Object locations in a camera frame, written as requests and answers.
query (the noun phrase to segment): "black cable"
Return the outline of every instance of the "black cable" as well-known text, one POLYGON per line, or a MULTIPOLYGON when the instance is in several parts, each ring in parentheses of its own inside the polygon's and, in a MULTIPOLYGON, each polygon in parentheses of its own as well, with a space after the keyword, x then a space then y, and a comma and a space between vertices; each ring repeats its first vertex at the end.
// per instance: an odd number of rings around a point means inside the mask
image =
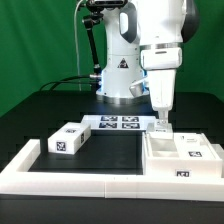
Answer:
POLYGON ((57 82, 49 82, 49 83, 46 83, 44 84, 40 89, 39 91, 42 91, 46 86, 48 85, 52 85, 52 84, 62 84, 62 83, 65 83, 65 84, 91 84, 91 82, 70 82, 70 81, 57 81, 57 82))
MULTIPOLYGON (((65 79, 60 80, 59 82, 63 82, 63 81, 70 81, 70 80, 74 80, 74 79, 86 79, 89 78, 89 75, 85 75, 85 76, 71 76, 65 79)), ((59 86, 61 83, 55 83, 50 90, 54 90, 57 86, 59 86)))

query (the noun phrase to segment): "black label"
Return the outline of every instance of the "black label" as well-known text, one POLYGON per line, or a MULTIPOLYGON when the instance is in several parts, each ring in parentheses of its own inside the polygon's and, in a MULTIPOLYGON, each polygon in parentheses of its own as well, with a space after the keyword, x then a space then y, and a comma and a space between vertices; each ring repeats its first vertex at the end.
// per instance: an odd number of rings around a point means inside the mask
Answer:
POLYGON ((101 121, 117 121, 118 117, 102 116, 101 121))
POLYGON ((188 152, 190 157, 202 157, 201 152, 188 152))
POLYGON ((177 177, 190 177, 190 171, 177 170, 176 176, 177 177))
POLYGON ((75 133, 75 132, 76 132, 75 129, 67 129, 67 130, 66 130, 66 133, 75 133))
POLYGON ((124 122, 139 122, 138 117, 122 117, 122 121, 124 122))
POLYGON ((65 152, 66 151, 66 143, 65 142, 56 142, 57 151, 65 152))
POLYGON ((99 128, 117 128, 117 123, 100 123, 99 128))
POLYGON ((85 135, 84 135, 84 132, 82 133, 81 135, 81 144, 85 141, 85 135))
POLYGON ((139 123, 122 123, 123 129, 140 129, 139 123))

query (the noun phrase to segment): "white platform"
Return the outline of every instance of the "white platform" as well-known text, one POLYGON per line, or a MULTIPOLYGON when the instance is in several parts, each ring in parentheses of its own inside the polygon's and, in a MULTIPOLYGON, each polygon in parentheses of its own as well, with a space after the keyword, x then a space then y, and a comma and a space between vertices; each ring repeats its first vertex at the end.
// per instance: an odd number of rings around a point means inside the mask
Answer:
POLYGON ((223 177, 27 172, 39 154, 39 140, 30 140, 0 174, 1 194, 224 201, 223 177))

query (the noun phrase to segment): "white box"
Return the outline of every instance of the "white box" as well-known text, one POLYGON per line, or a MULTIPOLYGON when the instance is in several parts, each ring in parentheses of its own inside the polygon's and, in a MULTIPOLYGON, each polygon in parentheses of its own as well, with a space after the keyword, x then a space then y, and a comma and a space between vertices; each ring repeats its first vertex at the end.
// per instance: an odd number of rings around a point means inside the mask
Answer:
POLYGON ((175 133, 154 139, 143 133, 144 175, 155 177, 221 177, 222 159, 204 134, 175 133))
POLYGON ((68 122, 48 139, 48 151, 74 155, 90 136, 90 125, 68 122))

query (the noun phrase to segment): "logo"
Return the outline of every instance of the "logo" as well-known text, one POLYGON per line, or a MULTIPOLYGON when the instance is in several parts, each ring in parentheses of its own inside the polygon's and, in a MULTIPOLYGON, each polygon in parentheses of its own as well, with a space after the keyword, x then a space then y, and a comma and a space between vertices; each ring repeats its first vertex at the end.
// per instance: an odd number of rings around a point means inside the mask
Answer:
POLYGON ((118 65, 118 68, 129 68, 126 60, 123 58, 120 64, 118 65))
POLYGON ((65 142, 56 142, 57 151, 65 152, 66 151, 66 143, 65 142))

